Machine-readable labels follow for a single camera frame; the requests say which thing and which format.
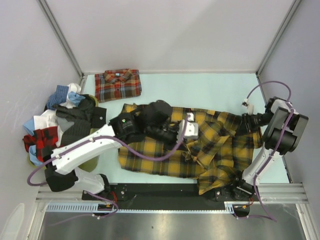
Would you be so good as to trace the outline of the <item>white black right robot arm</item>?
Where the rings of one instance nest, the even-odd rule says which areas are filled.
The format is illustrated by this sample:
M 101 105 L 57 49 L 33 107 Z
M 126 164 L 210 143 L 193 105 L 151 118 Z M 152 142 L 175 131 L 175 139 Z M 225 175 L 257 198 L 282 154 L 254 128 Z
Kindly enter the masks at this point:
M 237 201 L 251 198 L 261 182 L 262 175 L 286 153 L 293 152 L 303 135 L 309 118 L 293 109 L 292 104 L 278 97 L 270 98 L 265 113 L 242 115 L 237 136 L 257 133 L 266 126 L 262 148 L 252 163 L 237 176 L 230 188 L 231 197 Z

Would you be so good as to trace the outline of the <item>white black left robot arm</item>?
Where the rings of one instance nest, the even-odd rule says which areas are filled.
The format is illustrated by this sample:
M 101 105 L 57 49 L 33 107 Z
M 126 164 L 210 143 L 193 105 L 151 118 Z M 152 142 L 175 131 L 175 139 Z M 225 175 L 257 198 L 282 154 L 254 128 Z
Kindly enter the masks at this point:
M 111 188 L 103 174 L 94 175 L 79 166 L 107 150 L 125 147 L 141 159 L 160 162 L 171 157 L 183 142 L 187 121 L 182 120 L 170 125 L 173 108 L 163 100 L 157 100 L 145 106 L 138 106 L 130 112 L 122 112 L 112 118 L 108 124 L 96 132 L 55 149 L 47 161 L 46 183 L 52 192 L 62 192 L 75 185 L 105 200 L 110 196 Z M 171 151 L 161 157 L 146 156 L 129 145 L 152 138 L 170 145 Z

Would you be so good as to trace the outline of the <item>yellow plaid long sleeve shirt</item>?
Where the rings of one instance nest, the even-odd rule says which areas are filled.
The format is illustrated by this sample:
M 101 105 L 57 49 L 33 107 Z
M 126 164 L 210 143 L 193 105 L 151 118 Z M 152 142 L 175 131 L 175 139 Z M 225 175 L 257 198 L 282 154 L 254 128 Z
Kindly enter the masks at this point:
M 178 123 L 193 113 L 199 125 L 197 140 L 187 140 L 184 149 L 163 161 L 150 161 L 118 150 L 122 169 L 152 175 L 197 180 L 199 195 L 231 184 L 253 161 L 254 150 L 263 145 L 261 129 L 237 135 L 242 117 L 229 112 L 200 108 L 173 107 L 171 121 Z

